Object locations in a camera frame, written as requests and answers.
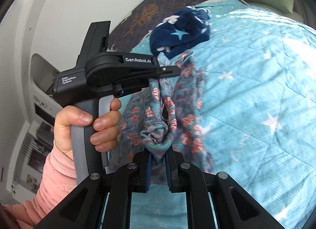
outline screw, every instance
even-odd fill
[[[181,165],[180,165],[183,169],[188,169],[191,167],[191,165],[187,162],[183,162]]]
[[[128,163],[128,164],[127,164],[127,167],[128,167],[129,169],[135,169],[135,168],[137,168],[137,164],[131,162],[131,163]]]
[[[99,179],[99,177],[100,177],[100,175],[99,175],[98,173],[92,173],[92,174],[90,175],[90,178],[91,178],[92,180]]]
[[[226,178],[228,177],[228,174],[225,173],[225,172],[219,172],[219,173],[218,173],[218,177],[219,177],[220,179],[226,179]]]

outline human hand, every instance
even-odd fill
[[[95,145],[95,149],[99,152],[107,152],[117,145],[117,136],[120,133],[118,122],[122,115],[119,112],[121,101],[117,98],[113,99],[110,104],[111,111],[97,118],[93,127],[95,134],[90,141]],[[92,115],[82,111],[75,106],[67,106],[63,108],[56,116],[54,127],[54,138],[56,147],[73,159],[71,147],[71,125],[84,127],[92,123]]]

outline folded navy blanket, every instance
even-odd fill
[[[151,32],[150,50],[158,56],[162,51],[171,59],[197,44],[210,39],[206,9],[187,6],[165,18]]]

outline gray handle grip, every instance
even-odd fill
[[[101,99],[91,99],[76,103],[74,106],[88,112],[93,116],[93,120],[110,111],[110,103],[114,96],[106,96]],[[74,155],[77,184],[80,184],[92,173],[102,173],[108,166],[107,153],[96,151],[90,142],[90,137],[96,131],[93,123],[87,127],[71,126],[71,144]]]

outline pink sleeve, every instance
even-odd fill
[[[22,229],[30,229],[76,187],[75,178],[73,159],[54,146],[46,158],[36,197],[23,204],[4,206],[15,216]]]

